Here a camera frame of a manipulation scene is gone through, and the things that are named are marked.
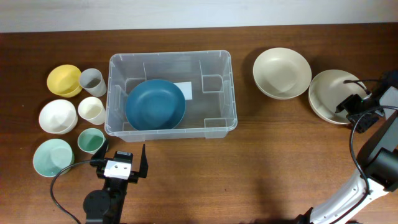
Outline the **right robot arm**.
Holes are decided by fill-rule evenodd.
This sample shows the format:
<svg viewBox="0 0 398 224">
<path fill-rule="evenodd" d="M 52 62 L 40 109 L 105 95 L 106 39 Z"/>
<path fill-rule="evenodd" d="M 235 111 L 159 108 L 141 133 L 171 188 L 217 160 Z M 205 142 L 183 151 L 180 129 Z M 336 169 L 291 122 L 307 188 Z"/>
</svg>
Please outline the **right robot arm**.
<svg viewBox="0 0 398 224">
<path fill-rule="evenodd" d="M 372 201 L 397 190 L 397 88 L 390 87 L 385 100 L 357 115 L 349 136 L 349 150 L 356 170 L 337 193 L 303 215 L 294 223 L 351 223 L 351 219 Z M 360 121 L 377 110 L 391 110 L 386 122 L 368 139 L 360 151 L 354 153 L 354 134 Z"/>
</svg>

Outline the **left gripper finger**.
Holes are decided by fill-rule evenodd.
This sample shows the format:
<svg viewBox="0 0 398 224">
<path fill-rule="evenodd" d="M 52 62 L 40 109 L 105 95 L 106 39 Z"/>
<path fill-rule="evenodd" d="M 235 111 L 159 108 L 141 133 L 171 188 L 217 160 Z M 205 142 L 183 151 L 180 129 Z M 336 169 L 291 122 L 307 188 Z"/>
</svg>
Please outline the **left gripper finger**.
<svg viewBox="0 0 398 224">
<path fill-rule="evenodd" d="M 109 147 L 109 140 L 105 139 L 104 143 L 101 145 L 101 147 L 91 157 L 91 161 L 90 161 L 91 166 L 105 166 L 106 165 L 105 154 L 108 151 L 108 147 Z"/>
<path fill-rule="evenodd" d="M 149 169 L 149 165 L 148 165 L 147 156 L 146 156 L 146 145 L 143 144 L 140 167 L 139 167 L 139 177 L 146 178 L 148 169 Z"/>
</svg>

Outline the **dark blue bowl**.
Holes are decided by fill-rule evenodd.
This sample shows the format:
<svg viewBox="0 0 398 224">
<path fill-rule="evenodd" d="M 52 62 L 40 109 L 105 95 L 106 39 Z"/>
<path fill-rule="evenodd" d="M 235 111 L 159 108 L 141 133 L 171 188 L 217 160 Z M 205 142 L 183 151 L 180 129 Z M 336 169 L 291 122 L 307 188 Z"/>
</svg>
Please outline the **dark blue bowl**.
<svg viewBox="0 0 398 224">
<path fill-rule="evenodd" d="M 167 80 L 148 80 L 128 95 L 125 115 L 138 131 L 173 129 L 185 116 L 186 101 L 182 90 Z"/>
</svg>

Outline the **cream bowl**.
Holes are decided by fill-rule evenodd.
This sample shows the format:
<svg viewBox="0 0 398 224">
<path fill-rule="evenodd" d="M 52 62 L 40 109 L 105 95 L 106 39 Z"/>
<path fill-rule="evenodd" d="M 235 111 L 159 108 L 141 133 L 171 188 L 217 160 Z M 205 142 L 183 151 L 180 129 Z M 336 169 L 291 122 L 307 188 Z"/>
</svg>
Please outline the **cream bowl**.
<svg viewBox="0 0 398 224">
<path fill-rule="evenodd" d="M 368 94 L 357 84 L 343 83 L 345 80 L 358 80 L 353 74 L 343 70 L 325 70 L 311 82 L 308 100 L 312 110 L 323 120 L 332 124 L 349 124 L 345 110 L 335 113 L 336 107 L 350 95 L 358 94 L 365 98 Z"/>
<path fill-rule="evenodd" d="M 261 53 L 254 61 L 252 73 L 258 89 L 277 100 L 301 95 L 312 80 L 307 60 L 298 52 L 282 47 Z"/>
</svg>

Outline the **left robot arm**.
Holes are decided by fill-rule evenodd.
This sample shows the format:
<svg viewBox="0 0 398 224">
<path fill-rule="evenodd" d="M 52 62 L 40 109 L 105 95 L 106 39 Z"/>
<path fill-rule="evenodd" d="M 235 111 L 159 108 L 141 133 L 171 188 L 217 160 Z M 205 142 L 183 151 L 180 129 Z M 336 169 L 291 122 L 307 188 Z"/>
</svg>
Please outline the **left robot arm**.
<svg viewBox="0 0 398 224">
<path fill-rule="evenodd" d="M 101 145 L 91 157 L 90 165 L 96 168 L 96 175 L 104 179 L 103 188 L 90 192 L 84 199 L 83 209 L 86 223 L 119 223 L 122 215 L 128 184 L 136 184 L 140 178 L 146 178 L 149 165 L 146 147 L 142 147 L 138 171 L 132 171 L 134 155 L 117 151 L 114 157 L 106 158 L 109 141 Z"/>
</svg>

